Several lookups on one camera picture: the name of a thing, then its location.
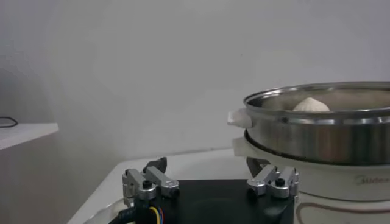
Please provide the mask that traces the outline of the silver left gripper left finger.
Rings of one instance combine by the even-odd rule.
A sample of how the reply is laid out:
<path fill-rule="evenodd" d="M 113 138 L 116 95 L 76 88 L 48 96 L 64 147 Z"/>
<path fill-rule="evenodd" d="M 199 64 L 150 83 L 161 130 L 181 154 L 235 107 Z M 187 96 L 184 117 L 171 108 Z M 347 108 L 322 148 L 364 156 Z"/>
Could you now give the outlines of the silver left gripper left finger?
<path fill-rule="evenodd" d="M 124 204 L 132 207 L 135 200 L 176 199 L 180 195 L 180 184 L 165 174 L 167 166 L 167 157 L 162 157 L 149 161 L 141 172 L 137 169 L 125 170 L 122 175 Z"/>

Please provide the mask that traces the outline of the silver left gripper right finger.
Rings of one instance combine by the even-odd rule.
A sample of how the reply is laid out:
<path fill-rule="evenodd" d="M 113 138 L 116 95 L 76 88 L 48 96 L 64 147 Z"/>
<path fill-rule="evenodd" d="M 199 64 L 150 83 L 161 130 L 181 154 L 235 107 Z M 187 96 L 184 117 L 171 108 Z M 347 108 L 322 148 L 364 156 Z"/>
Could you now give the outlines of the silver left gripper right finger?
<path fill-rule="evenodd" d="M 270 194 L 274 198 L 296 198 L 299 193 L 299 173 L 296 168 L 279 169 L 264 159 L 246 158 L 252 178 L 247 180 L 250 198 Z"/>

